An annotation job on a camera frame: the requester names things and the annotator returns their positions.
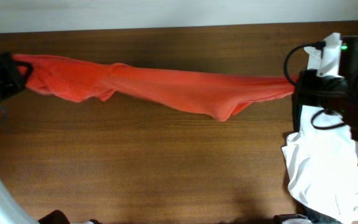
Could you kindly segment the white printed t-shirt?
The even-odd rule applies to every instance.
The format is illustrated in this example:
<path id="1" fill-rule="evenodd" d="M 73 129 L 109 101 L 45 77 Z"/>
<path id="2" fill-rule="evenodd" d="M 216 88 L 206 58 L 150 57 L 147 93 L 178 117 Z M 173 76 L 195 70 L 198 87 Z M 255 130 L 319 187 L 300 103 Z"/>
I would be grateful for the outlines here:
<path id="1" fill-rule="evenodd" d="M 320 52 L 299 47 L 309 55 L 308 68 L 320 63 Z M 290 195 L 306 207 L 312 223 L 358 221 L 358 157 L 349 125 L 339 124 L 340 115 L 312 116 L 320 107 L 304 105 L 300 129 L 287 137 L 282 152 L 290 178 Z"/>

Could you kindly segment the red orange soccer t-shirt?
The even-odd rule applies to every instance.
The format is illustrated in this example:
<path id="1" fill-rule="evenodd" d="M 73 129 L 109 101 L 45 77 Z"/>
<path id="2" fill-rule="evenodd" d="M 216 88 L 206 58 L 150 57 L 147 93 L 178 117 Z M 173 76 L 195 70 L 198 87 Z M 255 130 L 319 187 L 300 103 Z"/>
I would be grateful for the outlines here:
<path id="1" fill-rule="evenodd" d="M 80 103 L 108 100 L 119 92 L 176 110 L 226 121 L 252 103 L 284 98 L 294 87 L 284 77 L 247 77 L 217 73 L 103 65 L 55 55 L 15 54 L 33 71 L 26 87 Z"/>

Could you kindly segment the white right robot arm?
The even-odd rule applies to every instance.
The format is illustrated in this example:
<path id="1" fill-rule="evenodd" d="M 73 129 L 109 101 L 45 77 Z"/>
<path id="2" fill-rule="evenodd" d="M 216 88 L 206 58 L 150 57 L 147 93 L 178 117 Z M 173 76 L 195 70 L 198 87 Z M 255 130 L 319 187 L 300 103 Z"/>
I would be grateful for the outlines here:
<path id="1" fill-rule="evenodd" d="M 358 36 L 343 37 L 333 33 L 322 41 L 310 43 L 309 47 L 321 53 L 316 68 L 301 71 L 294 81 L 288 74 L 288 65 L 283 65 L 285 77 L 295 87 L 293 128 L 300 129 L 304 105 L 320 107 L 313 119 L 321 114 L 340 115 L 341 123 L 330 125 L 328 129 L 349 125 L 358 157 Z"/>

